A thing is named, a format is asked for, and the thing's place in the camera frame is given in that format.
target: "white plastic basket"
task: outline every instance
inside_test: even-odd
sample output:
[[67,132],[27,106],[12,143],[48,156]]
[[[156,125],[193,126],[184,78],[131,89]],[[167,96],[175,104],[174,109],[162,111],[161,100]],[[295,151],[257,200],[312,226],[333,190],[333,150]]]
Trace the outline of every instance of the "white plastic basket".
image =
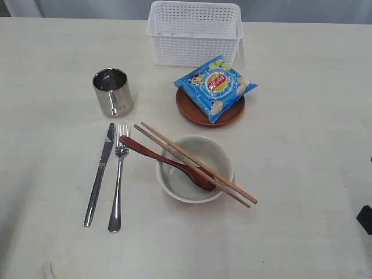
[[217,55],[232,65],[243,37],[240,8],[231,3],[155,1],[147,32],[162,66],[198,67]]

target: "snack bag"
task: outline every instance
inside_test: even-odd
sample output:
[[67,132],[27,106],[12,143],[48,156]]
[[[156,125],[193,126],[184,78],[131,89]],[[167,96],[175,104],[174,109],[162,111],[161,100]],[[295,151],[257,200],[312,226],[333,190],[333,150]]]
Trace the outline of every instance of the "snack bag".
[[245,93],[257,87],[217,56],[174,82],[214,123]]

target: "metal cup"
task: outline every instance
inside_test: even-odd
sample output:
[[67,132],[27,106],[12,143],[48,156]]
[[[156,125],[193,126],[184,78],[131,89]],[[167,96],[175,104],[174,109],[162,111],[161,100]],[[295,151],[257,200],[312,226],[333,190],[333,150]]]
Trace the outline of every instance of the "metal cup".
[[110,117],[126,114],[133,105],[125,72],[108,68],[93,77],[93,86],[101,111]]

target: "white bowl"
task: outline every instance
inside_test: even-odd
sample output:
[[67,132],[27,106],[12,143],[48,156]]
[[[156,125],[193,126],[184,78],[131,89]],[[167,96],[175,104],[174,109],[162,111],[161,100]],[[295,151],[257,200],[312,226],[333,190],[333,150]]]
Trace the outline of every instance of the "white bowl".
[[[217,142],[199,135],[187,135],[174,142],[222,176],[230,181],[233,180],[234,170],[231,160]],[[165,150],[162,151],[162,155],[182,163]],[[210,202],[223,193],[218,188],[212,191],[205,191],[193,183],[181,170],[159,161],[156,161],[156,177],[167,194],[186,203]]]

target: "wooden chopsticks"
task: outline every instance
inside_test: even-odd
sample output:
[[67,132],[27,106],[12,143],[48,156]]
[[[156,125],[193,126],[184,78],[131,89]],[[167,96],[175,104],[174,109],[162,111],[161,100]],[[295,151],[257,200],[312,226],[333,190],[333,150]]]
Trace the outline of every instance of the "wooden chopsticks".
[[[248,204],[247,202],[245,202],[235,192],[233,192],[231,190],[231,189],[233,189],[233,190],[237,191],[239,194],[241,194],[243,197],[245,197],[246,199],[248,199],[249,201],[253,202],[254,204],[257,203],[257,199],[254,198],[252,195],[248,194],[246,191],[244,191],[243,189],[241,189],[238,186],[236,186],[234,183],[232,183],[231,181],[229,181],[228,179],[226,179],[225,177],[223,177],[221,174],[217,173],[216,171],[214,171],[213,169],[211,169],[209,166],[205,165],[200,160],[198,160],[197,158],[193,157],[186,150],[182,149],[180,146],[178,146],[177,144],[175,144],[174,142],[172,142],[171,140],[169,140],[168,138],[166,138],[164,135],[161,135],[161,133],[159,133],[158,131],[156,131],[154,128],[148,126],[144,122],[141,122],[141,124],[144,127],[146,127],[149,131],[151,131],[152,133],[154,133],[156,136],[158,136],[159,138],[161,138],[164,142],[166,142],[169,145],[166,145],[166,144],[162,143],[161,141],[159,141],[157,138],[155,138],[153,135],[151,135],[150,133],[148,133],[147,131],[145,131],[143,128],[141,128],[138,125],[134,125],[134,128],[136,128],[138,131],[140,131],[141,133],[143,133],[144,135],[146,135],[152,141],[154,141],[155,143],[157,143],[158,145],[160,145],[164,150],[168,151],[173,156],[175,156],[176,158],[180,159],[187,166],[191,167],[193,170],[195,170],[197,173],[199,173],[200,175],[202,175],[209,182],[213,183],[216,187],[220,188],[222,191],[224,191],[225,193],[227,193],[229,196],[231,196],[232,198],[234,198],[235,200],[237,200],[238,202],[240,202],[244,206],[250,208],[250,204]],[[195,167],[191,163],[191,161],[193,161],[194,163],[198,164],[201,168],[205,169],[206,171],[210,172],[213,176],[215,176],[216,178],[218,178],[220,181],[222,181],[223,183],[225,183],[227,186],[224,185],[223,183],[221,183],[220,181],[214,180],[213,178],[211,178],[210,176],[208,176],[204,171],[202,171],[199,168]]]

